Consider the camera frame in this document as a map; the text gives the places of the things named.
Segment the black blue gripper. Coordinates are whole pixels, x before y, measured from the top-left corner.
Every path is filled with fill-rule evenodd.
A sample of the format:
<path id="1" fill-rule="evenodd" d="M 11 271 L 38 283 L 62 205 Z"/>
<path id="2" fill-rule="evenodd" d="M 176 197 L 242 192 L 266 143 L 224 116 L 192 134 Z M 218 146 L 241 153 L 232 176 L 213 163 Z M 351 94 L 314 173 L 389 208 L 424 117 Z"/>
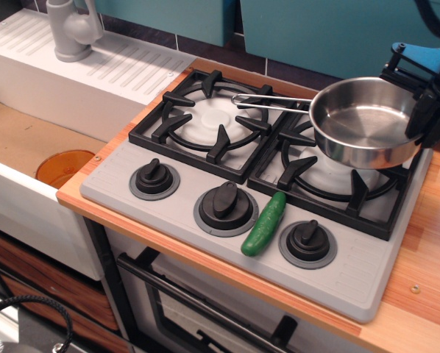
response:
<path id="1" fill-rule="evenodd" d="M 416 101 L 405 134 L 412 139 L 423 135 L 423 149 L 433 149 L 440 142 L 440 48 L 426 48 L 394 43 L 392 56 L 384 65 L 380 78 L 410 92 Z"/>

